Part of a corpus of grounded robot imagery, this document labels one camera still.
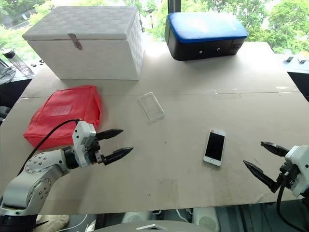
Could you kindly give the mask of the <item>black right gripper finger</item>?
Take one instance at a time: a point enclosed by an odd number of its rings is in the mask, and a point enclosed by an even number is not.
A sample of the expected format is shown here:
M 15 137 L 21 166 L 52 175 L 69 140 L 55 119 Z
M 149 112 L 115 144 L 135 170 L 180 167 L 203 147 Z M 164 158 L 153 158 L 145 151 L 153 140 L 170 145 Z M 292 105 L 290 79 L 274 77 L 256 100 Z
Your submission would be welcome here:
M 263 141 L 261 141 L 260 145 L 262 147 L 264 147 L 267 151 L 269 151 L 272 154 L 277 155 L 279 157 L 285 157 L 287 155 L 287 153 L 289 152 L 288 149 L 286 149 L 286 148 L 284 148 L 284 147 L 282 147 L 280 145 L 271 143 L 271 142 L 263 142 Z
M 273 181 L 270 177 L 264 174 L 264 172 L 258 168 L 256 165 L 254 165 L 251 162 L 248 162 L 246 160 L 243 160 L 243 163 L 245 166 L 249 169 L 249 171 L 262 183 L 264 183 L 271 192 L 275 193 L 279 187 L 281 186 L 281 183 Z

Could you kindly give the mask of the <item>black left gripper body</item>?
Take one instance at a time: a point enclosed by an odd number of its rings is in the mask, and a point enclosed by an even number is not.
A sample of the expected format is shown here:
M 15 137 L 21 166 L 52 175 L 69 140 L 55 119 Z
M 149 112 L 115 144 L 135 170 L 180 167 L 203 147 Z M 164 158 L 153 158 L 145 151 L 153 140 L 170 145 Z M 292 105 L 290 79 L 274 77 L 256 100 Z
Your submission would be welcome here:
M 90 145 L 87 145 L 87 157 L 91 164 L 100 164 L 104 162 L 104 156 L 99 145 L 99 141 L 103 139 L 105 139 L 105 133 L 100 132 L 91 138 Z

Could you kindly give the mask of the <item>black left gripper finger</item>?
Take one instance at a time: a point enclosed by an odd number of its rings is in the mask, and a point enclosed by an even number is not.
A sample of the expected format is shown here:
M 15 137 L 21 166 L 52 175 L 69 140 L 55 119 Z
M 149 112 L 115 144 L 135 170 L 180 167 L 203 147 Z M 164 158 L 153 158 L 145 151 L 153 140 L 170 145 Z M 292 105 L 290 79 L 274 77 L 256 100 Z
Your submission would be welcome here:
M 134 147 L 124 147 L 114 151 L 112 154 L 104 157 L 104 165 L 111 164 L 119 159 L 122 159 L 133 150 Z
M 113 138 L 117 135 L 119 135 L 120 133 L 122 133 L 123 130 L 122 129 L 110 129 L 110 130 L 105 130 L 105 131 L 102 131 L 102 132 L 99 132 L 96 134 L 96 139 L 98 141 L 101 141 L 101 140 L 108 140 L 110 138 Z

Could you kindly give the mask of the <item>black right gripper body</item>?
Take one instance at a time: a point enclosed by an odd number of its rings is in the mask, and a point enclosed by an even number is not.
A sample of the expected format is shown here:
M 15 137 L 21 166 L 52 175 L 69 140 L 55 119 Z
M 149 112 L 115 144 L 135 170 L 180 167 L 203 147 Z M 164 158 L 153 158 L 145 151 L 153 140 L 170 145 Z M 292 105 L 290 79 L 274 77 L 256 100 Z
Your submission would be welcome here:
M 292 189 L 300 170 L 297 165 L 292 163 L 285 163 L 280 167 L 280 174 L 277 178 L 279 186 L 279 193 L 283 193 L 285 188 Z

